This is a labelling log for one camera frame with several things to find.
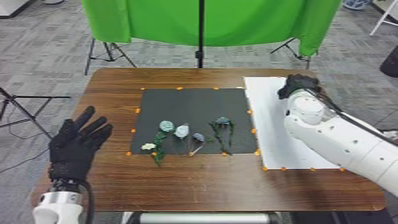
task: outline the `black glove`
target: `black glove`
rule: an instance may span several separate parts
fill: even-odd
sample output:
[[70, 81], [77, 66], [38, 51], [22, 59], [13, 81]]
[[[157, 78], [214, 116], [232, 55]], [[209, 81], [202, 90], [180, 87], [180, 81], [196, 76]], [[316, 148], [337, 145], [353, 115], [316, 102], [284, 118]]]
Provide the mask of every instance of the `black glove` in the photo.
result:
[[58, 134], [51, 139], [51, 167], [47, 170], [51, 180], [72, 179], [85, 181], [93, 154], [109, 137], [113, 128], [109, 124], [102, 126], [106, 118], [99, 117], [81, 129], [93, 113], [95, 109], [88, 106], [77, 119], [63, 121]]
[[291, 93], [298, 89], [308, 89], [316, 93], [319, 93], [321, 88], [319, 88], [319, 80], [316, 78], [310, 78], [303, 75], [289, 75], [285, 79], [285, 84], [282, 89], [276, 91], [278, 99], [289, 98]]

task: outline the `green screen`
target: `green screen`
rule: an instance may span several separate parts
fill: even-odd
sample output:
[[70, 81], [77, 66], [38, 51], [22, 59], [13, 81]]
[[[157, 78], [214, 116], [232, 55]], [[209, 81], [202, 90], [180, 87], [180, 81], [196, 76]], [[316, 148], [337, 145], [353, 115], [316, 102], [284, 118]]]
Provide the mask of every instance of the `green screen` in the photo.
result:
[[[205, 0], [204, 45], [300, 40], [310, 56], [326, 34], [339, 0]], [[83, 0], [93, 38], [131, 38], [196, 46], [198, 0]]]

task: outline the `wooden table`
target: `wooden table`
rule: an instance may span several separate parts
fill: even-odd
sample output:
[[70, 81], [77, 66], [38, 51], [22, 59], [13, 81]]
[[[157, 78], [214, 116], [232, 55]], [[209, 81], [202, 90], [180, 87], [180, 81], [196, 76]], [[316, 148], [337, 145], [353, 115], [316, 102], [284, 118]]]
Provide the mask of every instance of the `wooden table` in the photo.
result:
[[[157, 168], [145, 155], [125, 156], [140, 107], [140, 88], [243, 86], [244, 76], [285, 76], [280, 69], [99, 69], [74, 117], [88, 105], [108, 117], [113, 135], [97, 152], [88, 181], [95, 211], [374, 211], [383, 208], [378, 186], [339, 170], [260, 170], [253, 154], [166, 155]], [[49, 186], [45, 174], [33, 201]]]

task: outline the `white paper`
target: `white paper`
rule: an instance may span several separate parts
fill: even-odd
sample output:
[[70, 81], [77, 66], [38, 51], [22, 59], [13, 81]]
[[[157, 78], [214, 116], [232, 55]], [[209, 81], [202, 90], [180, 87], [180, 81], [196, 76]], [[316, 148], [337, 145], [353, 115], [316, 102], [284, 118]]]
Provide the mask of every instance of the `white paper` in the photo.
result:
[[337, 166], [323, 159], [294, 139], [284, 129], [285, 103], [278, 100], [276, 90], [285, 78], [244, 77], [246, 98], [252, 109], [252, 121], [257, 134], [257, 144], [262, 165], [268, 169], [335, 169]]

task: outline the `small flower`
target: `small flower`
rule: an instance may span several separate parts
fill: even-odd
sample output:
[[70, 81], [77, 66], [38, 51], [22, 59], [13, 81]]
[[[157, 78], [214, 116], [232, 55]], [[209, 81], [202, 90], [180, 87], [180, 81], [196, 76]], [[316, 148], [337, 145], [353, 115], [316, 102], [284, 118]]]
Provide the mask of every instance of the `small flower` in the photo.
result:
[[173, 129], [173, 124], [170, 121], [161, 121], [157, 127], [163, 132], [170, 132]]
[[220, 124], [220, 125], [228, 125], [230, 120], [225, 117], [218, 117], [216, 120], [214, 120], [214, 123]]
[[188, 124], [182, 124], [175, 129], [173, 135], [177, 136], [177, 138], [182, 139], [188, 133], [189, 133], [189, 127], [188, 127]]
[[204, 142], [204, 136], [202, 136], [200, 133], [195, 133], [195, 134], [191, 135], [191, 138], [193, 138], [198, 142]]
[[152, 150], [156, 148], [156, 145], [152, 143], [145, 143], [140, 147], [141, 150]]

